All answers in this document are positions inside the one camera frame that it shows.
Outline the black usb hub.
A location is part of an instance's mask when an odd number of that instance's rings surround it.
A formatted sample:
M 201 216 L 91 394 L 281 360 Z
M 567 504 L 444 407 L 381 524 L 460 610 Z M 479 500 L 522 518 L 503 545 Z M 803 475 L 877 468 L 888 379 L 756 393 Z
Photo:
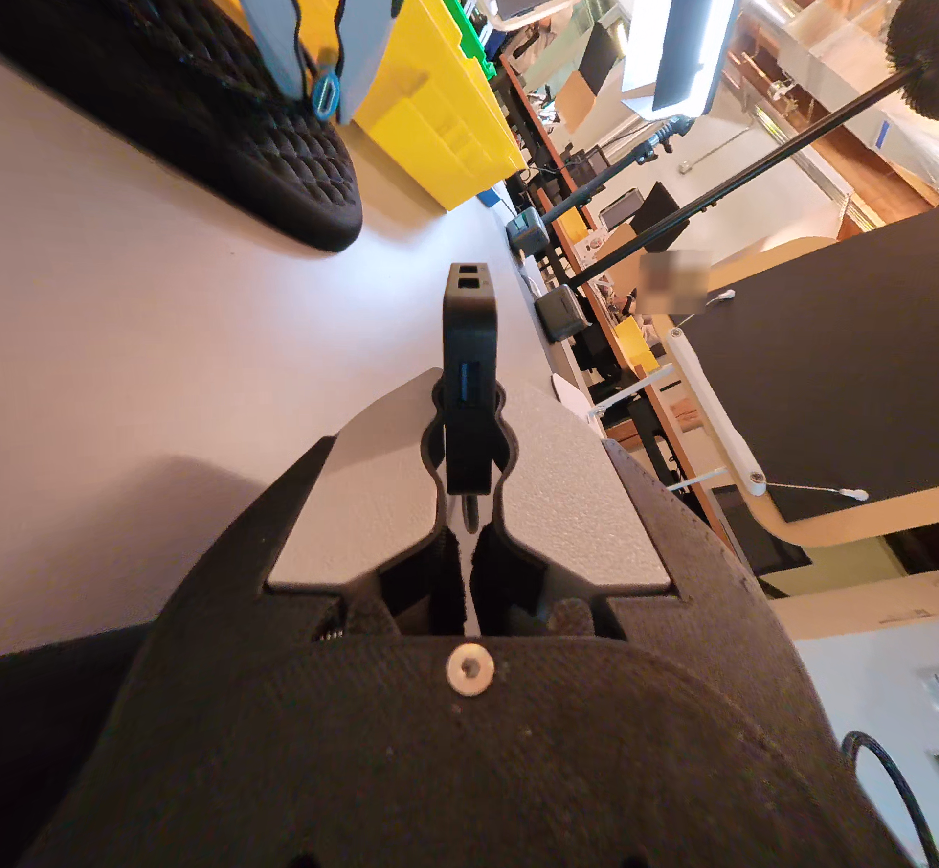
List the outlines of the black usb hub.
M 452 263 L 442 307 L 444 462 L 447 492 L 461 501 L 469 533 L 491 492 L 499 439 L 498 309 L 487 264 Z

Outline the lit led light panel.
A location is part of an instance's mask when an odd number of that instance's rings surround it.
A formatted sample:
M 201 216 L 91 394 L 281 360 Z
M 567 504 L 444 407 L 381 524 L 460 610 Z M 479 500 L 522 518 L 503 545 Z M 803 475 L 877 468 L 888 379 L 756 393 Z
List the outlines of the lit led light panel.
M 646 122 L 713 105 L 741 0 L 635 0 L 622 103 Z

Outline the black textured wrist pad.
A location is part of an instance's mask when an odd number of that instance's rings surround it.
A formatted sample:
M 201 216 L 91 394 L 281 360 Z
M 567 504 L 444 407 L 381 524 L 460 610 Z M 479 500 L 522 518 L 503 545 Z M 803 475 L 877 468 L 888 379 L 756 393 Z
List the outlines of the black textured wrist pad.
M 1 0 L 2 56 L 61 99 L 288 237 L 362 228 L 335 127 L 280 95 L 213 0 Z

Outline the brown cardboard box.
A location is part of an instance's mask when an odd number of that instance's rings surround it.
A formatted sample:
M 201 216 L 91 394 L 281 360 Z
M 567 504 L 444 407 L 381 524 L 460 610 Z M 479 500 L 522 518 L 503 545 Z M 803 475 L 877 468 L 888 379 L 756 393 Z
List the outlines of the brown cardboard box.
M 596 102 L 596 93 L 579 69 L 574 70 L 555 97 L 559 122 L 573 134 L 583 124 Z

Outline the green plastic bin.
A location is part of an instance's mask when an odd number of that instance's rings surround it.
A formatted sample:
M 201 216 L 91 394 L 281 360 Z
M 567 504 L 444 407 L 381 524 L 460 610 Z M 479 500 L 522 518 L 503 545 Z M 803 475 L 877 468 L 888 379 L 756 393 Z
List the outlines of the green plastic bin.
M 440 1 L 459 30 L 460 49 L 463 55 L 468 59 L 475 60 L 483 71 L 483 75 L 487 81 L 491 81 L 497 73 L 496 68 L 492 62 L 487 59 L 485 47 L 481 43 L 470 20 L 465 16 L 463 5 L 461 5 L 459 0 Z

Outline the silver ventilation duct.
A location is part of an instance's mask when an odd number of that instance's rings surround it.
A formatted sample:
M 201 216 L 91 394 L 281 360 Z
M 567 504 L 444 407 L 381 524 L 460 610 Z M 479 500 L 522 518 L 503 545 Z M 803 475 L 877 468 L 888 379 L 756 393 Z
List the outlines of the silver ventilation duct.
M 886 28 L 900 0 L 743 0 L 745 15 L 779 44 L 779 65 L 830 111 L 891 73 Z M 847 124 L 868 149 L 938 187 L 937 123 L 914 113 L 900 95 L 882 99 Z

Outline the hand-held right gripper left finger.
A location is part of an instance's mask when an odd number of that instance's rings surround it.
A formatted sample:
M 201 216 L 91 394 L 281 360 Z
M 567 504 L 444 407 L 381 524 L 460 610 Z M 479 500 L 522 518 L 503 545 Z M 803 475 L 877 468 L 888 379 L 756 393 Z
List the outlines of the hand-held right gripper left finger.
M 373 402 L 338 433 L 267 584 L 274 591 L 378 591 L 380 572 L 446 524 L 425 436 L 438 408 L 431 367 Z

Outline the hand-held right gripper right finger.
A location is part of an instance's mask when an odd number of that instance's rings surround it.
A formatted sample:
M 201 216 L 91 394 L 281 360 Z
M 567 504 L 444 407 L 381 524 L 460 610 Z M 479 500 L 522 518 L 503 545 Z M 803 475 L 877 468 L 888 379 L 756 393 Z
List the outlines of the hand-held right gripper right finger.
M 671 577 L 603 440 L 524 384 L 499 410 L 509 447 L 493 525 L 523 590 L 667 590 Z

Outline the black computer monitor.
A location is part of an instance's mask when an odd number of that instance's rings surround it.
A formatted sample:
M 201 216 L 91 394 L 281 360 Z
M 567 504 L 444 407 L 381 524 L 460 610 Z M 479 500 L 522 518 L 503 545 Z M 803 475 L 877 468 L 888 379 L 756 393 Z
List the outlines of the black computer monitor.
M 764 577 L 812 565 L 804 548 L 777 538 L 755 520 L 736 486 L 718 486 L 712 493 L 737 548 L 755 576 Z

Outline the yellow plastic bin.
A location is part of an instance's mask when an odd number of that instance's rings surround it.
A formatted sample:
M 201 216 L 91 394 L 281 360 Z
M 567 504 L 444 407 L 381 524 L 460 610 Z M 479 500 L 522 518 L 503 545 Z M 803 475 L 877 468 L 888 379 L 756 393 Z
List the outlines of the yellow plastic bin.
M 296 1 L 307 79 L 301 101 L 319 119 L 341 124 L 341 0 Z M 459 30 L 441 1 L 393 0 L 392 17 L 379 72 L 349 124 L 452 210 L 516 174 L 523 159 L 489 81 L 463 55 Z

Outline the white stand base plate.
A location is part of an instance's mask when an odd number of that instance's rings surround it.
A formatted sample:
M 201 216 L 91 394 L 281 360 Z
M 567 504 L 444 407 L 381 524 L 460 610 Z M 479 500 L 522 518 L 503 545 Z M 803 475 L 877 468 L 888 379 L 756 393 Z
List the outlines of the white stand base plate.
M 590 397 L 558 373 L 551 375 L 551 382 L 559 404 L 578 420 L 591 427 L 603 439 L 605 430 L 602 419 Z

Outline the light panel stand pole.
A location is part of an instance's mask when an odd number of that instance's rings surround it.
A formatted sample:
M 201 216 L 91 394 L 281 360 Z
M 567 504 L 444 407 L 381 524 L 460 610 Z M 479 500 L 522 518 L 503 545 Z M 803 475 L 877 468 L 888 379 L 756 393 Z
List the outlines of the light panel stand pole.
M 542 217 L 544 224 L 550 225 L 571 209 L 587 204 L 593 198 L 593 195 L 600 192 L 608 181 L 612 180 L 617 174 L 626 170 L 629 166 L 633 164 L 643 165 L 654 160 L 656 158 L 656 151 L 659 148 L 663 149 L 665 153 L 671 154 L 671 139 L 673 137 L 686 136 L 696 120 L 697 119 L 694 117 L 688 117 L 683 114 L 668 118 L 644 141 L 630 149 L 624 157 L 606 167 L 603 171 L 598 173 L 592 181 L 589 181 L 547 211 Z

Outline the small yellow box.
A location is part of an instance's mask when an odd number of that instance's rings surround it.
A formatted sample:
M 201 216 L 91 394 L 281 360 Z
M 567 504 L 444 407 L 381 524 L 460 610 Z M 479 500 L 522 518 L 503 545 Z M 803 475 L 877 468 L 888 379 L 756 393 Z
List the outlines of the small yellow box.
M 628 367 L 635 373 L 651 373 L 660 368 L 660 362 L 651 353 L 640 325 L 634 317 L 625 317 L 613 328 L 613 334 Z

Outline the black pole with round disc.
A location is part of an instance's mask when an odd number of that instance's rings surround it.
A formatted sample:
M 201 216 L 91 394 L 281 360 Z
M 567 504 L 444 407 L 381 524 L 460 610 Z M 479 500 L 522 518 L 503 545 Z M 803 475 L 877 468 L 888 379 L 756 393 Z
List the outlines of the black pole with round disc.
M 846 125 L 881 100 L 902 93 L 904 102 L 921 117 L 938 117 L 938 0 L 902 0 L 894 12 L 886 35 L 886 56 L 891 74 L 882 83 L 829 113 L 804 132 L 759 158 L 749 167 L 721 182 L 663 218 L 628 244 L 600 258 L 568 279 L 573 288 L 586 286 L 593 278 L 629 255 L 669 234 L 675 227 L 715 206 L 765 172 L 793 157 L 817 140 Z

